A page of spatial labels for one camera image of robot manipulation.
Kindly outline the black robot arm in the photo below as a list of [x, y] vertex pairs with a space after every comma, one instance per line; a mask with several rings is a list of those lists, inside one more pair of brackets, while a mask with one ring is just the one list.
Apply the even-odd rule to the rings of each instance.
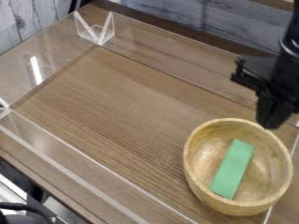
[[257, 92], [257, 121], [268, 130], [278, 129], [299, 114], [299, 0], [273, 57], [238, 57], [230, 78]]

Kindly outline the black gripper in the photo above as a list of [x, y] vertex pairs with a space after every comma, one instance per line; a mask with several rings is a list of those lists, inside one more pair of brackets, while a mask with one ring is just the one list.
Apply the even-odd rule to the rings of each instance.
[[299, 113], [299, 59], [296, 57], [238, 57], [232, 80], [261, 96], [257, 121], [265, 129], [278, 129], [292, 114]]

